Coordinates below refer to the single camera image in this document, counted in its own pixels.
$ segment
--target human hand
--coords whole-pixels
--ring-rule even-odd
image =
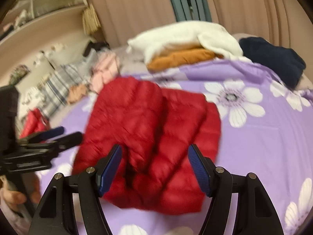
[[[21,192],[10,191],[9,184],[5,176],[0,176],[0,179],[3,182],[3,200],[11,210],[19,212],[18,205],[26,202],[26,196]],[[33,186],[34,192],[30,195],[30,199],[33,203],[38,204],[40,202],[41,195],[39,178],[36,175],[34,176]]]

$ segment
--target plaid fabric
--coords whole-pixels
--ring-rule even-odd
[[[38,107],[41,113],[47,119],[51,118],[60,106],[67,104],[70,87],[82,81],[75,66],[71,64],[59,66],[41,90],[46,97],[45,102]]]

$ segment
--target orange pillow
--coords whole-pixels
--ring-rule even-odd
[[[147,68],[150,71],[158,72],[184,64],[194,64],[212,60],[215,57],[224,58],[222,55],[217,55],[213,51],[204,48],[176,51],[168,56],[154,58],[152,62],[147,65]]]

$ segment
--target jacket sleeve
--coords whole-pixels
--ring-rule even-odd
[[[16,231],[18,235],[27,235],[29,231],[30,224],[26,220],[17,214],[15,214],[6,204],[3,199],[3,188],[0,189],[0,209],[4,216]]]

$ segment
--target peach cloth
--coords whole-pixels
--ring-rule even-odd
[[[93,68],[90,90],[100,93],[104,84],[115,79],[119,68],[120,60],[114,52],[107,51],[101,54],[98,63]]]
[[[88,94],[88,88],[85,84],[79,84],[76,86],[71,86],[69,89],[67,102],[68,104],[73,104],[80,101],[83,97]]]
[[[217,55],[213,51],[204,48],[176,51],[168,56],[153,59],[152,62],[147,65],[147,68],[150,71],[158,72],[184,64],[194,64],[197,62],[212,60],[215,57],[223,58],[222,55]]]

